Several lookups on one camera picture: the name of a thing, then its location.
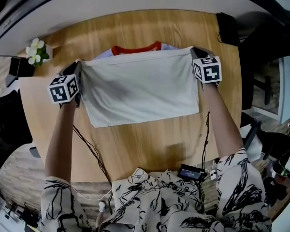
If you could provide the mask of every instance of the wooden table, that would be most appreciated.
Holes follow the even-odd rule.
[[[179,10],[149,10],[113,14],[84,21],[46,36],[54,58],[36,68],[34,77],[20,78],[20,92],[27,122],[38,151],[45,161],[59,112],[47,86],[62,68],[77,58],[91,60],[114,45],[140,48],[155,41],[178,48],[200,46],[220,57],[223,81],[219,91],[240,125],[242,88],[238,49],[219,43],[214,14]],[[94,128],[84,105],[77,109],[75,126],[98,149],[112,180],[128,177],[137,167],[146,171],[178,169],[181,163],[201,163],[206,136],[207,108],[199,93],[200,112],[139,124]],[[87,146],[73,134],[72,181],[105,181]],[[210,128],[206,160],[218,157]]]

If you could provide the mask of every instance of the floor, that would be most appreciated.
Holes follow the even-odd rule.
[[[8,62],[0,58],[0,71],[7,73]],[[0,73],[0,83],[4,78]],[[1,92],[4,92],[4,85],[0,85]],[[288,121],[282,125],[271,118],[259,114],[251,114],[257,120],[262,121],[262,129],[265,131],[276,131],[288,134],[290,127]],[[253,162],[253,165],[262,172],[269,160],[258,160]],[[206,168],[212,167],[212,161],[206,163]],[[44,185],[44,164],[39,158],[34,158],[29,152],[29,146],[24,145],[16,150],[6,161],[5,165],[0,170],[0,190],[6,200],[13,200],[20,205],[26,205],[29,208],[40,210],[40,196]],[[89,199],[99,199],[103,194],[110,190],[108,183],[90,183],[90,182],[77,182],[72,183],[72,186],[80,193]],[[205,208],[210,210],[217,205],[217,191],[216,182],[207,179],[202,185],[205,192]],[[86,215],[91,224],[95,223],[98,214],[98,202],[90,201],[79,195],[78,197]],[[270,216],[273,218],[285,202],[277,205],[273,209],[269,209]]]

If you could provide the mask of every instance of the shirt sleeve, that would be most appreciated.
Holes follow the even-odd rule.
[[[223,157],[217,173],[217,219],[225,231],[271,231],[262,178],[249,162],[245,149]]]
[[[63,179],[46,179],[41,197],[41,214],[41,232],[93,231],[71,185]]]

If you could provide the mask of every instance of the person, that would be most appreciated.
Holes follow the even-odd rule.
[[[104,210],[100,209],[96,231],[271,231],[261,175],[249,162],[239,130],[216,85],[203,84],[203,96],[220,157],[217,216],[205,213],[200,183],[185,181],[169,170],[147,174],[137,169],[129,178],[112,183],[115,211],[102,221]],[[62,105],[47,152],[42,232],[94,231],[70,185],[74,111],[75,101]]]

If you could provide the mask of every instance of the black and white floral shirt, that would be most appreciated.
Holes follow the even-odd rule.
[[[265,192],[258,170],[244,149],[218,163],[217,217],[204,211],[198,183],[177,173],[147,174],[137,169],[113,182],[116,211],[100,226],[102,232],[241,232],[271,231],[264,203]],[[70,184],[47,178],[42,194],[42,232],[93,231]]]

